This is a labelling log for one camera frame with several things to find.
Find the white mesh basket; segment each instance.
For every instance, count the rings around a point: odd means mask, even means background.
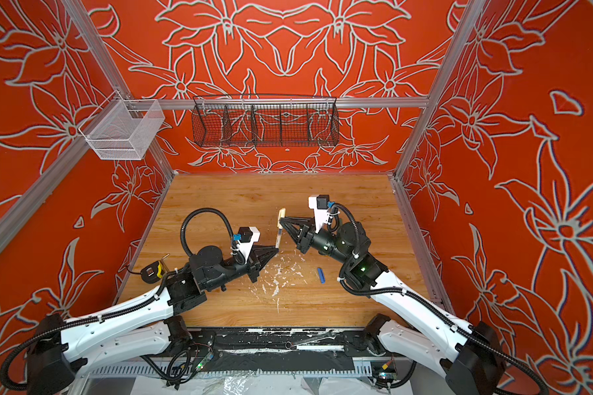
[[[142,118],[133,118],[122,100],[113,101],[101,122],[84,135],[101,159],[143,159],[160,125],[165,120],[158,100]]]

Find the wire basket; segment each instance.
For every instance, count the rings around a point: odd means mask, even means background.
[[[130,114],[123,100],[114,100],[110,106],[99,125],[83,135],[84,138],[101,159],[143,159],[165,120],[158,100],[154,100],[142,118],[135,118],[140,112]]]
[[[338,110],[333,97],[197,96],[193,100],[193,142],[199,146],[338,144]]]

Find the red floral backdrop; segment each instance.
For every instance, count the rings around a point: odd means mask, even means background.
[[[593,394],[593,0],[489,1],[403,184],[455,312]]]
[[[463,0],[84,0],[137,98],[427,95]],[[180,172],[386,172],[419,109],[341,111],[335,148],[200,148],[188,111],[158,142]]]
[[[59,0],[0,0],[0,217],[111,91]],[[164,187],[150,154],[82,158],[0,255],[0,364],[44,315],[112,303]]]

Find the robotic arm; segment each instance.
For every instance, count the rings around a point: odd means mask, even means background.
[[[507,361],[532,377],[540,394],[548,394],[538,375],[501,351],[494,329],[483,322],[473,326],[440,309],[371,255],[370,239],[346,207],[329,201],[329,195],[310,196],[308,206],[314,217],[280,220],[296,248],[306,253],[311,247],[343,263],[338,281],[345,290],[384,304],[413,327],[403,327],[379,314],[365,328],[373,352],[383,346],[409,357],[444,377],[456,395],[511,394],[496,387]],[[340,225],[339,210],[347,215],[348,223]]]
[[[186,225],[202,212],[213,212],[224,221],[232,241],[233,256],[229,259],[223,259],[221,249],[215,246],[204,247],[196,254],[187,247]],[[150,356],[180,355],[193,341],[179,314],[206,301],[205,291],[225,291],[226,283],[245,274],[252,282],[257,281],[260,271],[279,251],[274,246],[254,245],[259,235],[256,227],[241,227],[233,234],[228,220],[218,210],[192,212],[181,229],[183,249],[189,255],[182,269],[165,273],[160,286],[151,291],[105,310],[67,320],[59,314],[46,317],[35,335],[5,359],[0,382],[8,389],[29,395],[55,394],[75,376],[104,365],[136,356],[150,363]],[[28,382],[15,383],[9,377],[9,365],[26,348]],[[172,377],[163,378],[169,381]]]

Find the wooden table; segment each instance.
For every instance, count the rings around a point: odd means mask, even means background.
[[[147,241],[134,267],[142,267],[170,253],[165,263],[170,270],[182,267],[187,257],[180,245],[180,225],[191,211],[213,207],[228,217],[234,231],[240,226],[257,226],[260,245],[274,245],[277,211],[287,216],[312,217],[307,197],[329,194],[362,222],[371,239],[369,251],[418,293],[428,297],[387,176],[315,175],[179,175],[167,193]],[[187,227],[187,243],[193,252],[217,245],[229,254],[228,233],[222,220],[204,213]],[[227,291],[207,293],[208,300],[183,314],[187,326],[298,326],[362,327],[376,313],[397,317],[383,305],[353,296],[336,281],[341,264],[310,249],[302,255],[284,232],[280,252],[252,284],[248,276],[226,285]],[[321,284],[317,267],[323,269]],[[140,276],[130,276],[120,302],[154,286]]]

